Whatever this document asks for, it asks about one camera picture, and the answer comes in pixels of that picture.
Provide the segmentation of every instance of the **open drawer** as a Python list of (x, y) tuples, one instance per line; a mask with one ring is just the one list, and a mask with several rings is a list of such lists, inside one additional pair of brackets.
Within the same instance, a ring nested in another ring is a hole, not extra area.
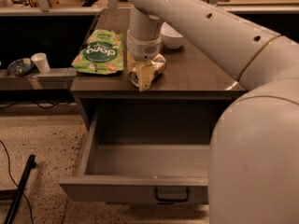
[(226, 106), (98, 99), (78, 176), (60, 185), (75, 201), (207, 203), (208, 144)]

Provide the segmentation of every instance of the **chip bag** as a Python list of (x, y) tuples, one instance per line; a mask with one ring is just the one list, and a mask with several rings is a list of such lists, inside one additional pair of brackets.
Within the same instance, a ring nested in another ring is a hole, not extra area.
[(72, 62), (82, 73), (99, 75), (114, 74), (123, 70), (122, 34), (107, 30), (95, 30), (83, 49)]

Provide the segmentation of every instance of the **metal stand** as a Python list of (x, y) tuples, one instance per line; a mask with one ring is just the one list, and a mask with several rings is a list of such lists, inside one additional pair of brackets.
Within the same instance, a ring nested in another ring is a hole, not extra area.
[(35, 158), (36, 158), (35, 155), (29, 156), (17, 189), (9, 189), (9, 190), (0, 191), (0, 201), (12, 199), (12, 203), (8, 210), (5, 224), (11, 224), (13, 222), (14, 217), (16, 216), (16, 213), (18, 211), (18, 207), (19, 207), (19, 204), (21, 201), (21, 196), (23, 195), (23, 192), (25, 190), (26, 183), (27, 183), (29, 174), (31, 172), (31, 169), (36, 167)]

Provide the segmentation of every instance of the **cable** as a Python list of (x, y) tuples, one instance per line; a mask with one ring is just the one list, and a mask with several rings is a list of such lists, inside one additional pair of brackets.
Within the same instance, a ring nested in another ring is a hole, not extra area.
[(14, 106), (14, 105), (17, 105), (19, 102), (20, 102), (20, 101), (17, 101), (17, 102), (14, 102), (14, 103), (10, 104), (10, 105), (4, 106), (4, 107), (0, 107), (0, 110), (1, 110), (1, 109), (6, 109), (6, 108), (10, 108), (10, 107), (12, 107), (12, 106)]
[[(57, 105), (62, 105), (62, 100), (61, 101), (58, 101), (58, 102), (56, 102), (56, 103), (52, 103), (52, 102), (50, 102), (50, 101), (47, 101), (47, 103), (50, 105), (50, 106), (43, 106), (43, 105), (41, 105), (40, 103), (38, 103), (37, 101), (31, 101), (32, 103), (34, 103), (35, 105), (37, 105), (39, 108), (41, 108), (41, 109), (51, 109), (51, 108), (54, 108), (55, 106), (57, 106)], [(19, 104), (19, 103), (21, 103), (21, 101), (17, 101), (17, 102), (14, 102), (14, 103), (12, 103), (12, 104), (10, 104), (10, 105), (6, 105), (6, 106), (0, 106), (0, 110), (4, 110), (4, 109), (6, 109), (6, 108), (10, 108), (10, 107), (12, 107), (12, 106), (14, 106), (14, 105), (17, 105), (17, 104)], [(71, 101), (69, 101), (69, 102), (65, 102), (65, 104), (64, 105), (70, 105), (72, 102)]]
[[(12, 177), (11, 175), (11, 169), (10, 169), (10, 157), (9, 157), (9, 154), (8, 154), (8, 151), (7, 151), (7, 148), (5, 146), (5, 144), (2, 142), (2, 140), (0, 139), (0, 143), (1, 145), (3, 146), (4, 148), (4, 151), (7, 153), (7, 162), (8, 162), (8, 174), (10, 176), (10, 179), (12, 180), (12, 182), (17, 186), (17, 188), (19, 188), (19, 185), (16, 183), (15, 179)], [(26, 195), (23, 193), (22, 194), (23, 197), (25, 198), (25, 200), (27, 201), (27, 204), (28, 204), (28, 207), (29, 207), (29, 213), (30, 213), (30, 219), (31, 219), (31, 223), (34, 224), (34, 219), (33, 219), (33, 214), (32, 214), (32, 208), (31, 208), (31, 204), (28, 200), (28, 198), (26, 197)]]

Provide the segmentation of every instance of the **white cup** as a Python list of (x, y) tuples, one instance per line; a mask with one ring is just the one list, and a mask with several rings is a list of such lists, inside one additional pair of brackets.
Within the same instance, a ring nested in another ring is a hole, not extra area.
[(49, 72), (50, 66), (45, 53), (37, 53), (31, 57), (31, 61), (36, 65), (40, 73)]

